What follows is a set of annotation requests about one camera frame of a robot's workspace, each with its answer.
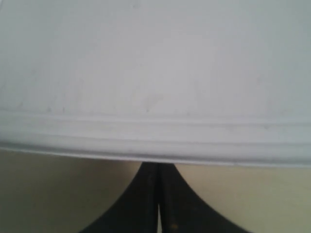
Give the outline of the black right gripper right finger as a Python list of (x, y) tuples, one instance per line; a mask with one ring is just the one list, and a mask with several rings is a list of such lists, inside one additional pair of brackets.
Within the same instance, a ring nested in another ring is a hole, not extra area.
[(233, 224), (209, 207), (173, 164), (158, 165), (158, 204), (163, 233), (233, 232)]

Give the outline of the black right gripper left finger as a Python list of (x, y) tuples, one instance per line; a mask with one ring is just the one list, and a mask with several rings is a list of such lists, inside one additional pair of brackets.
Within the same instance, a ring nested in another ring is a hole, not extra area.
[(100, 217), (82, 233), (156, 233), (158, 226), (156, 163), (142, 163), (135, 177)]

